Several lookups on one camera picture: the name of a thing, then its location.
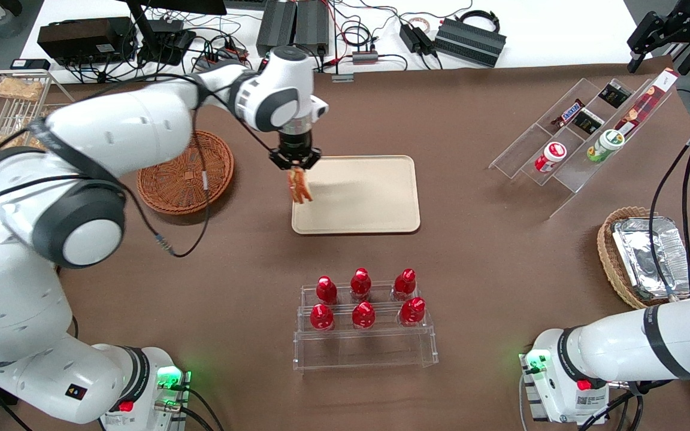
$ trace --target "brown tablecloth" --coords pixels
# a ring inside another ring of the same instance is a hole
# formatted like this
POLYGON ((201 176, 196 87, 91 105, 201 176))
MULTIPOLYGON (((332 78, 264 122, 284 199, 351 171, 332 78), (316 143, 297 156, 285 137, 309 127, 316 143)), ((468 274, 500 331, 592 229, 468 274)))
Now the brown tablecloth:
MULTIPOLYGON (((520 429, 518 353, 547 328, 629 311, 606 281, 597 229, 619 207, 649 206, 690 136, 690 119, 679 98, 670 98, 551 219, 564 198, 560 188, 512 183, 487 166, 581 77, 600 87, 619 77, 637 87, 664 66, 649 61, 649 75, 638 76, 623 65, 357 74, 353 84, 317 76, 316 95, 331 104, 314 130, 326 155, 414 159, 422 227, 413 235, 295 234, 285 174, 229 115, 205 108, 199 128, 225 139, 237 163, 206 237, 190 257, 173 259, 128 205, 118 252, 61 275, 80 336, 89 344, 167 350, 193 371, 193 387, 230 431, 520 429), (348 279, 359 266, 375 279, 416 268, 435 320, 438 365, 292 370, 299 286, 322 274, 348 279)), ((676 220, 681 179, 678 169, 659 206, 676 220)), ((161 229, 182 251, 200 226, 161 229)), ((25 404, 16 412, 34 429, 96 428, 25 404)), ((575 429, 528 422, 532 430, 575 429)), ((4 429, 17 425, 0 410, 4 429)), ((690 431, 690 383, 647 396, 640 430, 659 429, 690 431)))

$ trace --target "aluminum foil tray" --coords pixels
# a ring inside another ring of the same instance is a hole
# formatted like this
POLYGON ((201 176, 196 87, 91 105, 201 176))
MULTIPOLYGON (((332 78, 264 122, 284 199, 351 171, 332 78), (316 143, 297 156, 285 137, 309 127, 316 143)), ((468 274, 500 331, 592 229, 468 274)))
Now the aluminum foil tray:
POLYGON ((688 263, 678 227, 669 218, 654 218, 654 249, 668 286, 656 271, 649 242, 648 218, 625 218, 611 224, 619 256, 633 292, 644 301, 688 298, 688 263))

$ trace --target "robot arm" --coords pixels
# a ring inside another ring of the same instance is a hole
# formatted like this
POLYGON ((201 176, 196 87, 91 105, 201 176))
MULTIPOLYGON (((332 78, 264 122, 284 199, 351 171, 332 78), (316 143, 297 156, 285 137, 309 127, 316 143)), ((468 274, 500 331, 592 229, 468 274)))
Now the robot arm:
POLYGON ((690 299, 546 330, 525 359, 550 420, 583 423, 608 382, 690 380, 690 299))
MULTIPOLYGON (((627 70, 635 73, 646 54, 671 43, 679 44, 673 51, 668 51, 673 56, 690 44, 690 0, 679 0, 667 17, 662 18, 654 11, 643 17, 627 40, 632 50, 632 60, 627 65, 627 70)), ((678 67, 678 71, 680 74, 690 71, 690 54, 678 67)))
POLYGON ((154 406, 176 397, 164 384, 183 384, 170 357, 67 335, 71 308, 52 264, 85 268, 116 250, 125 204, 117 178, 183 152, 191 110, 202 104, 255 130, 279 131, 271 159, 281 169, 313 166, 320 151, 310 129, 328 106, 312 95, 310 62, 296 48, 278 47, 262 74, 226 61, 190 77, 200 86, 164 81, 81 101, 28 126, 49 152, 0 150, 0 387, 61 420, 102 417, 109 431, 167 429, 172 410, 154 406))

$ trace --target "wicker basket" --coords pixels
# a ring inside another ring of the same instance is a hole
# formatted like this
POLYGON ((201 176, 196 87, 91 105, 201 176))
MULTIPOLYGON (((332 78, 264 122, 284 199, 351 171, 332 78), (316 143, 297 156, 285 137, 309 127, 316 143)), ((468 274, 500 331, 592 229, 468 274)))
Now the wicker basket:
POLYGON ((195 139, 199 140, 206 160, 209 204, 228 187, 233 177, 233 154, 222 139, 197 130, 183 154, 169 162, 137 171, 137 190, 148 207, 176 216, 197 213, 206 208, 202 162, 195 139))
POLYGON ((633 293, 633 287, 627 279, 627 271, 619 253, 616 251, 614 238, 611 236, 611 224, 622 218, 648 217, 649 210, 641 207, 625 207, 611 213, 598 231, 598 254, 603 270, 614 287, 616 294, 622 297, 632 308, 646 308, 647 306, 666 303, 667 300, 642 301, 633 293))

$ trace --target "clear acrylic shelf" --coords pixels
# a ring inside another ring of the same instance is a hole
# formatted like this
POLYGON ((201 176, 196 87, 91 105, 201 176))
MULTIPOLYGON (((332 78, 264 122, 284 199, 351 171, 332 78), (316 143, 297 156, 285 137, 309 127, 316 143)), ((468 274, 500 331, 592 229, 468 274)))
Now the clear acrylic shelf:
MULTIPOLYGON (((310 311, 319 303, 316 286, 302 286, 301 306, 295 331, 296 371, 367 366, 421 365, 438 363, 435 328, 429 311, 414 327, 403 327, 397 316, 403 301, 391 300, 391 281, 372 283, 370 303, 376 320, 369 329, 354 329, 351 314, 358 301, 350 297, 350 282, 337 285, 334 330, 318 331, 310 324, 310 311)), ((419 296, 419 289, 411 297, 419 296)))
MULTIPOLYGON (((598 96, 601 92, 599 87, 583 78, 561 100, 545 112, 536 123, 526 129, 515 142, 510 144, 506 150, 491 162, 489 169, 496 167, 510 179, 523 172, 539 186, 544 186, 551 178, 561 183, 569 190, 570 194, 563 204, 550 215, 550 217, 554 216, 573 197, 577 196, 582 187, 604 164, 608 163, 616 153, 624 150, 624 147, 622 147, 612 152, 604 161, 599 163, 590 161, 586 155, 587 150, 597 142, 600 134, 607 130, 613 130, 616 124, 624 118, 624 115, 633 107, 635 101, 649 89, 651 82, 653 80, 646 81, 633 93, 633 90, 622 84, 622 82, 612 79, 611 83, 632 93, 632 96, 617 109, 598 96), (583 101, 586 104, 587 110, 596 114, 604 121, 603 125, 589 136, 574 123, 569 123, 569 125, 559 130, 556 126, 550 124, 550 121, 563 114, 564 110, 572 106, 577 99, 583 101), (542 154, 545 145, 553 141, 560 142, 566 147, 567 156, 551 172, 539 172, 534 168, 534 161, 542 154)), ((625 137, 625 147, 630 145, 630 141, 635 137, 635 134, 653 117, 655 112, 668 100, 675 90, 675 86, 671 87, 662 100, 652 109, 648 117, 640 125, 636 126, 632 133, 625 137)))

